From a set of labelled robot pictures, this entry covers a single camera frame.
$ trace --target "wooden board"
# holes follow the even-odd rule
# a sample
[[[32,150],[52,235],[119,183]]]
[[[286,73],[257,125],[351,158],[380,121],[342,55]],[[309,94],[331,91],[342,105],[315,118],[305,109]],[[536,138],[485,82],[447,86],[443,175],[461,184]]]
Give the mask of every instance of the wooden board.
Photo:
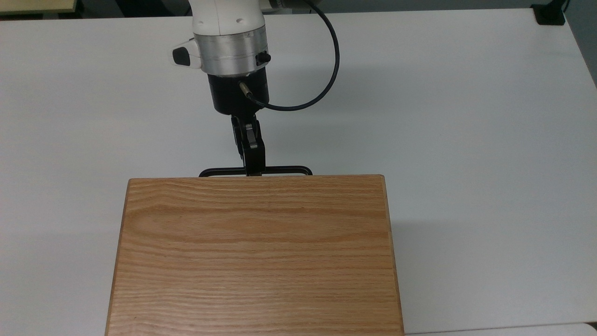
[[[383,176],[130,180],[106,335],[403,335]]]
[[[0,14],[71,13],[76,0],[0,0]]]

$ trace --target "robotic arm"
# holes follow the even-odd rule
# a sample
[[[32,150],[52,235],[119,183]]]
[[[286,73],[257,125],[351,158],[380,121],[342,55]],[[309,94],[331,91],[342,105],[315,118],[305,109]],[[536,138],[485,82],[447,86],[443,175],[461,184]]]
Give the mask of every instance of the robotic arm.
[[[269,103],[265,67],[272,58],[267,49],[262,11],[316,8],[315,5],[304,0],[189,2],[195,37],[176,46],[170,61],[174,65],[201,69],[208,75],[214,107],[219,113],[232,116],[236,144],[244,161],[244,168],[216,169],[202,175],[260,176],[264,173],[293,172],[310,175],[306,167],[266,167],[265,145],[255,113]]]

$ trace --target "white table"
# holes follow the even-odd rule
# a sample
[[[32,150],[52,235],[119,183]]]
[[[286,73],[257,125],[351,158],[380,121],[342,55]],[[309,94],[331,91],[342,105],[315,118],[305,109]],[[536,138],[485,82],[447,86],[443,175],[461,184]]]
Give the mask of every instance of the white table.
[[[528,326],[524,328],[484,329],[453,332],[433,332],[418,336],[597,336],[587,324]]]
[[[270,165],[386,175],[406,332],[597,320],[597,90],[531,10],[331,15],[338,83],[259,112]],[[327,82],[267,17],[273,103]],[[238,166],[190,18],[0,22],[0,334],[102,335],[129,178]]]

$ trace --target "black clamp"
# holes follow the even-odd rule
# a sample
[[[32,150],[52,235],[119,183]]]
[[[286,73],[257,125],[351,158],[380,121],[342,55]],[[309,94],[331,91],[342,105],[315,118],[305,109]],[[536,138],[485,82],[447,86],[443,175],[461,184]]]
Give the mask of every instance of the black clamp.
[[[253,115],[249,119],[232,117],[232,127],[238,153],[241,155],[244,167],[240,168],[213,168],[204,170],[199,177],[210,176],[262,176],[275,174],[303,174],[313,175],[313,172],[304,166],[278,166],[267,167],[265,163],[265,144],[261,137],[259,120]]]

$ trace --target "black button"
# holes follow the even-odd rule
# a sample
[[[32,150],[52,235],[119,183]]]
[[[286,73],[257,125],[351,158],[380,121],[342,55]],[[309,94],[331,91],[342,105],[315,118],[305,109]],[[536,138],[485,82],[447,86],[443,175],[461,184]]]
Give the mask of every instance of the black button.
[[[257,65],[261,65],[263,63],[267,63],[272,60],[272,56],[265,51],[262,53],[257,54],[255,57],[257,59]]]
[[[174,49],[172,51],[172,58],[174,59],[174,63],[178,65],[190,66],[189,51],[184,47]]]

